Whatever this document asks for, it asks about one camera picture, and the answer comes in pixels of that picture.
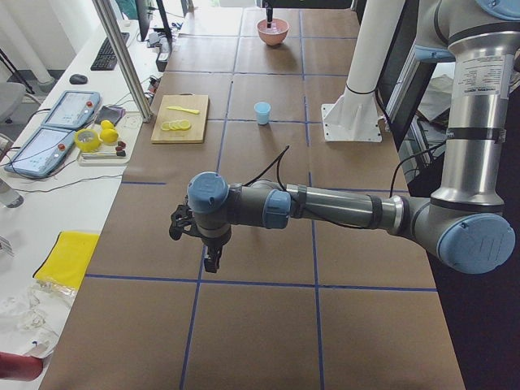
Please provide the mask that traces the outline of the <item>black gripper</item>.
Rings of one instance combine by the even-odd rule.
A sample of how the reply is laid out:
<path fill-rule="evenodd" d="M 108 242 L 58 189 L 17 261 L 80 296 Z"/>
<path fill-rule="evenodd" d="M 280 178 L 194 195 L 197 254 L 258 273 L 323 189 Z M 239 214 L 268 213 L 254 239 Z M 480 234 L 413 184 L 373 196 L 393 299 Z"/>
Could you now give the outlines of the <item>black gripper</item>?
<path fill-rule="evenodd" d="M 219 259 L 222 256 L 223 245 L 206 244 L 206 256 L 204 257 L 205 272 L 217 273 L 219 270 Z"/>

